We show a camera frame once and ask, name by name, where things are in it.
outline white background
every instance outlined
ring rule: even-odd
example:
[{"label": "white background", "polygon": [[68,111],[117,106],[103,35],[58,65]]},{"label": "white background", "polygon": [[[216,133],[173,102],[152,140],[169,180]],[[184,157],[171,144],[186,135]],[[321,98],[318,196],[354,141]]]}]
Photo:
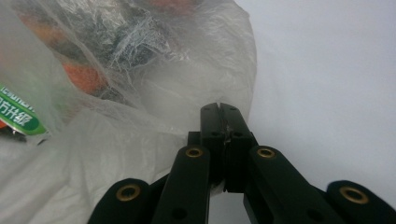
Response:
[{"label": "white background", "polygon": [[[257,45],[259,143],[320,189],[347,179],[396,207],[396,1],[236,2]],[[209,223],[248,223],[242,197],[213,197]]]}]

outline clear plastic bag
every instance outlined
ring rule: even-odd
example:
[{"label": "clear plastic bag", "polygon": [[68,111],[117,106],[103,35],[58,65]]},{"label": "clear plastic bag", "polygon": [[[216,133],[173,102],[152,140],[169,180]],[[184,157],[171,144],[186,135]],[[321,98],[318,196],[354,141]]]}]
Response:
[{"label": "clear plastic bag", "polygon": [[233,1],[1,1],[0,83],[50,138],[0,146],[0,222],[86,222],[116,181],[164,175],[203,105],[246,118],[255,71]]}]

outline screw hole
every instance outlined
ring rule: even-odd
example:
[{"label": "screw hole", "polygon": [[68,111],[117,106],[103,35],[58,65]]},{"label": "screw hole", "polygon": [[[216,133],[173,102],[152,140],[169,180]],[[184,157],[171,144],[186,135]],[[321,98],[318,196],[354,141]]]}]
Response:
[{"label": "screw hole", "polygon": [[172,217],[176,220],[183,220],[187,217],[187,211],[182,208],[177,208],[172,211]]},{"label": "screw hole", "polygon": [[122,193],[121,193],[121,195],[122,195],[123,197],[131,197],[131,196],[134,195],[135,193],[136,193],[136,190],[130,188],[130,189],[125,189],[125,190],[123,190]]},{"label": "screw hole", "polygon": [[306,214],[316,222],[322,222],[324,220],[324,216],[317,210],[309,209],[306,211]]},{"label": "screw hole", "polygon": [[352,191],[352,190],[348,190],[346,192],[347,196],[354,198],[356,200],[361,200],[363,199],[363,196],[361,194],[359,194],[358,192]]}]

